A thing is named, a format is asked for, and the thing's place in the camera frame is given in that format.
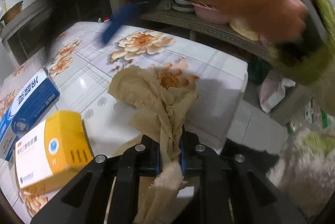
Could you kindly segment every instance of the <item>plastic bag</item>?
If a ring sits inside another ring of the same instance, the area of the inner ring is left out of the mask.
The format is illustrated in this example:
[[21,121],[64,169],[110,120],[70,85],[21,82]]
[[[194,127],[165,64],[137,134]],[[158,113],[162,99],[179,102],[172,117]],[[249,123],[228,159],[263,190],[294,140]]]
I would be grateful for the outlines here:
[[329,133],[335,135],[334,126],[334,118],[325,113],[316,103],[315,99],[312,99],[304,108],[292,116],[288,124],[288,130],[290,134],[293,134],[301,128],[309,128],[311,130],[329,128]]
[[285,97],[286,87],[295,86],[295,82],[271,70],[263,83],[257,87],[259,104],[266,113],[270,112]]

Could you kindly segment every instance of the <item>orange flower pattern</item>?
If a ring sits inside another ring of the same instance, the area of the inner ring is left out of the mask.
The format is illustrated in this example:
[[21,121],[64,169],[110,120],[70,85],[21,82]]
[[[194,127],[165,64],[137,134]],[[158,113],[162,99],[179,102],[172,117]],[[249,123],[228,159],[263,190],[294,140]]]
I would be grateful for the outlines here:
[[49,71],[50,76],[52,78],[55,78],[57,74],[60,74],[61,72],[69,68],[70,63],[72,62],[73,62],[73,58],[65,57],[65,58],[60,59],[55,66],[51,67],[51,70]]
[[9,106],[13,103],[18,91],[14,90],[13,92],[7,94],[3,99],[0,100],[0,120],[5,115]]
[[24,62],[22,65],[20,65],[14,72],[12,72],[12,76],[16,77],[24,68],[27,62]]
[[60,74],[69,67],[69,65],[73,62],[73,58],[69,56],[76,51],[80,44],[81,39],[76,40],[74,43],[68,44],[52,59],[52,63],[56,63],[56,65],[49,69],[49,73],[52,78],[55,78],[57,74]]
[[65,37],[67,35],[67,32],[60,33],[58,37],[56,38],[56,41],[59,41],[61,38]]
[[175,43],[175,39],[164,33],[157,33],[153,30],[132,33],[125,39],[118,41],[122,50],[112,53],[111,60],[123,57],[125,60],[132,60],[143,53],[157,54],[164,51],[164,47]]
[[34,217],[48,203],[48,197],[44,195],[31,195],[30,193],[20,191],[22,202],[27,205],[28,212]]
[[195,91],[195,81],[199,79],[199,77],[182,71],[187,68],[188,65],[186,62],[179,61],[175,64],[165,63],[162,67],[152,65],[148,68],[148,70],[160,79],[160,85],[162,85],[165,89],[168,89],[169,87],[176,87]]

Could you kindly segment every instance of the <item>white bag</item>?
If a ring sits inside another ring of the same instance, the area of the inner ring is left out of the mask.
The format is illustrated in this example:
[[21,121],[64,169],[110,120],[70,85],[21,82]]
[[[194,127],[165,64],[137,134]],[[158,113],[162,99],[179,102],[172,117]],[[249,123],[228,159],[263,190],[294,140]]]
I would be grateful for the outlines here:
[[266,113],[270,112],[285,97],[285,87],[294,86],[294,81],[271,70],[263,83],[257,87],[259,104],[262,110]]

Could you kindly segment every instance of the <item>pink bowl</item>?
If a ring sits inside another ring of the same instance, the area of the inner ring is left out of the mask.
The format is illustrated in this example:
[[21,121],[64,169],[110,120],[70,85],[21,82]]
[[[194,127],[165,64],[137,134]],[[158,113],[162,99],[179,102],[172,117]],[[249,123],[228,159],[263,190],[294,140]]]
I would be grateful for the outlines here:
[[231,20],[230,17],[222,14],[216,8],[206,7],[196,3],[192,3],[192,5],[194,5],[195,14],[204,21],[226,24]]

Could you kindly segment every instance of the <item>pot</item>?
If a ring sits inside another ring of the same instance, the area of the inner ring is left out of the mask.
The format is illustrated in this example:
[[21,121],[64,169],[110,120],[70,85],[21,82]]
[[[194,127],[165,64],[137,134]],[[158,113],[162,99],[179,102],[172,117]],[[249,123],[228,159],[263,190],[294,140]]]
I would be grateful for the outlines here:
[[23,1],[18,2],[12,8],[10,8],[1,18],[1,21],[5,21],[5,24],[8,24],[17,14],[22,11]]

